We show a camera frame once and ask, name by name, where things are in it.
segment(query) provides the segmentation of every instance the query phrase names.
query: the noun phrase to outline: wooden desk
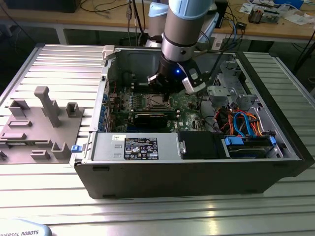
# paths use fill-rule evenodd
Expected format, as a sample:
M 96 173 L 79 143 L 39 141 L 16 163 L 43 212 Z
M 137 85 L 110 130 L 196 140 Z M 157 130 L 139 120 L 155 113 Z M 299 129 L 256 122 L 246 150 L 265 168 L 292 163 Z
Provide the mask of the wooden desk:
M 105 3 L 109 0 L 94 0 L 96 4 Z M 244 39 L 264 40 L 264 41 L 283 41 L 283 42 L 307 42 L 313 33 L 310 24 L 299 26 L 285 19 L 280 19 L 278 24 L 252 24 L 248 22 L 248 14 L 240 13 L 238 10 L 245 0 L 230 0 L 233 14 L 241 22 L 247 24 Z M 104 5 L 101 9 L 111 8 L 126 3 L 126 0 L 117 0 L 115 3 Z M 84 7 L 92 10 L 92 1 L 84 3 Z M 64 29 L 80 30 L 102 30 L 102 31 L 127 31 L 126 8 L 122 6 L 110 11 L 110 18 L 106 18 L 93 12 L 84 11 L 78 8 L 75 13 L 61 13 L 50 11 L 31 11 L 31 10 L 11 10 L 7 12 L 22 26 L 55 28 L 61 44 L 66 44 Z M 315 11 L 315 6 L 304 4 L 302 10 Z M 143 19 L 141 5 L 138 4 L 139 16 Z M 148 24 L 149 4 L 145 4 L 145 17 Z M 13 22 L 8 19 L 5 13 L 0 9 L 0 24 L 11 25 Z M 131 24 L 130 31 L 134 32 L 134 26 Z M 221 29 L 215 29 L 212 37 L 216 38 L 214 45 L 229 37 L 232 29 L 227 20 L 224 20 Z
M 94 12 L 87 12 L 78 8 L 75 13 L 62 13 L 53 11 L 33 11 L 33 10 L 12 10 L 7 9 L 5 3 L 0 0 L 2 6 L 8 14 L 22 26 L 46 27 L 54 28 L 57 32 L 61 44 L 67 44 L 64 29 L 77 30 L 100 30 L 100 31 L 125 31 L 127 32 L 126 10 L 127 6 L 121 6 L 110 10 L 109 17 L 98 15 Z M 111 0 L 94 0 L 95 4 L 111 2 Z M 99 9 L 108 9 L 121 4 L 125 4 L 126 0 L 116 0 L 115 3 L 107 4 L 99 7 Z M 145 3 L 145 17 L 148 24 L 149 4 Z M 84 8 L 93 10 L 92 1 L 88 0 L 84 3 Z M 141 4 L 137 4 L 139 17 L 143 24 L 143 14 Z M 6 14 L 0 9 L 0 24 L 14 24 Z M 130 31 L 134 32 L 133 20 L 130 22 Z

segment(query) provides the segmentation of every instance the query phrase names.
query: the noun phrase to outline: desk leg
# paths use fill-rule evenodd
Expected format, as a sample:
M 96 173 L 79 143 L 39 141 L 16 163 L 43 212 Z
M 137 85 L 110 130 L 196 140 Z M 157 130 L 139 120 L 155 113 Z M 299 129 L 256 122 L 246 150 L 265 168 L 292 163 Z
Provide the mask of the desk leg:
M 98 30 L 95 30 L 95 37 L 96 37 L 96 45 L 100 45 L 100 36 L 99 36 Z
M 267 53 L 274 45 L 273 41 L 258 41 L 252 40 L 248 52 Z
M 0 31 L 8 37 L 12 37 L 11 30 L 7 25 L 0 25 Z
M 212 44 L 212 50 L 220 50 L 221 48 L 221 45 L 223 43 L 223 40 L 226 38 L 226 34 L 225 33 L 220 33 L 220 34 L 217 34 L 216 37 L 215 37 L 215 40 Z
M 66 35 L 64 33 L 64 28 L 62 26 L 56 26 L 55 30 L 57 32 L 59 43 L 60 44 L 68 44 L 68 40 L 67 40 Z

